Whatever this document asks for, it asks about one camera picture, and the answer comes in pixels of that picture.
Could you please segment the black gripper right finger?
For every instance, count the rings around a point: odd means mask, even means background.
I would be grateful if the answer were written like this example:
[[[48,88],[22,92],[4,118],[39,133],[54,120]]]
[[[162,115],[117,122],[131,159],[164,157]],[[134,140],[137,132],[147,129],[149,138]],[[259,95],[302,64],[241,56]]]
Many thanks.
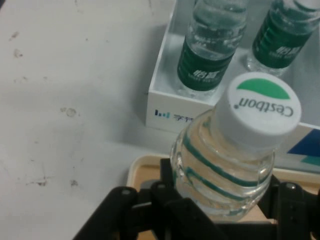
[[[291,181],[271,176],[258,202],[268,219],[276,220],[277,240],[318,240],[320,238],[320,191],[310,193]]]

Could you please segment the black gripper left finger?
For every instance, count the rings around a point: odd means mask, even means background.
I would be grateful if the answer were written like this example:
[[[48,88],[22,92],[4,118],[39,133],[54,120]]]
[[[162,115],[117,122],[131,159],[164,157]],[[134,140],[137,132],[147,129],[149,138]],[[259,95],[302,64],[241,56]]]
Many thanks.
[[[113,188],[75,235],[76,240],[136,240],[151,230],[158,240],[211,240],[213,225],[173,187],[170,160],[160,160],[160,180],[150,188]]]

